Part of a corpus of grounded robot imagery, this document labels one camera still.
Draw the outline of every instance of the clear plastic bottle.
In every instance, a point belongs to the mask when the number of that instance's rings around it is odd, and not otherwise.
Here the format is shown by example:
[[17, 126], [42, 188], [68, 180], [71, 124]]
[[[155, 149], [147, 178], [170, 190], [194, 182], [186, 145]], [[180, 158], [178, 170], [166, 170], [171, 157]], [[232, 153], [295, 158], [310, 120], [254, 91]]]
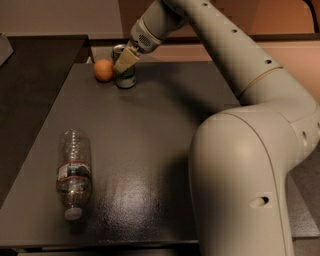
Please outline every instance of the clear plastic bottle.
[[90, 142], [80, 130], [68, 130], [60, 137], [56, 189], [66, 207], [65, 219], [74, 221], [91, 195]]

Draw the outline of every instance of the metal can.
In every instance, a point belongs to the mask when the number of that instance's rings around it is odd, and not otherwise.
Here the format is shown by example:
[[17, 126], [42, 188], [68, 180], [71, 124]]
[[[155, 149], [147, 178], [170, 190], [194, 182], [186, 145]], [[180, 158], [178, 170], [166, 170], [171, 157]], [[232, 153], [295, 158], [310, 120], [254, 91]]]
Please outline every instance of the metal can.
[[[125, 47], [126, 47], [125, 44], [119, 44], [113, 47], [111, 57], [114, 64], [119, 59], [120, 54], [122, 53]], [[124, 71], [121, 74], [115, 73], [114, 81], [119, 88], [128, 89], [134, 86], [136, 84], [135, 66], [133, 65], [132, 67], [128, 68], [126, 71]]]

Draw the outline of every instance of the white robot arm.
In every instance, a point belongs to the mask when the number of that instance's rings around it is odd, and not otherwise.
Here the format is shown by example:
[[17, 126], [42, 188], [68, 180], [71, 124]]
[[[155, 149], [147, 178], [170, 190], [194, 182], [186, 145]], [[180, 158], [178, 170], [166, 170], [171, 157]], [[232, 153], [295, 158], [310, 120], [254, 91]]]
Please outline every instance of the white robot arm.
[[[207, 0], [155, 0], [133, 27], [128, 51], [152, 52], [186, 21], [242, 105], [208, 118], [191, 145], [201, 254], [293, 256], [285, 178], [319, 141], [318, 104]], [[137, 59], [121, 56], [115, 69]]]

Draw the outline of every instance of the bottle label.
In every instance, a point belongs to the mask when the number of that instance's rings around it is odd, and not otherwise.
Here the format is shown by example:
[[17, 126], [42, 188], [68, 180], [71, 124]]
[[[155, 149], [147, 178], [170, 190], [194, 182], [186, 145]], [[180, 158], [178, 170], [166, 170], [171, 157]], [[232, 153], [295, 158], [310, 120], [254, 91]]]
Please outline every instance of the bottle label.
[[58, 168], [57, 182], [71, 176], [82, 176], [90, 179], [91, 171], [89, 164], [86, 162], [65, 163]]

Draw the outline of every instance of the dark gray table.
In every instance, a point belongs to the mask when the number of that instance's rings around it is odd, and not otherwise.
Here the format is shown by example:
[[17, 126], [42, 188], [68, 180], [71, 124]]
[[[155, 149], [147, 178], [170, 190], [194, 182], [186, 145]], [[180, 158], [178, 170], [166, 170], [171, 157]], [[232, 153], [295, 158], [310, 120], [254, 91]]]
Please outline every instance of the dark gray table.
[[[97, 82], [92, 65], [73, 66], [0, 210], [0, 247], [197, 243], [190, 142], [238, 102], [211, 62], [140, 63], [137, 80], [118, 89]], [[94, 186], [72, 225], [55, 192], [58, 140], [70, 128], [91, 140]]]

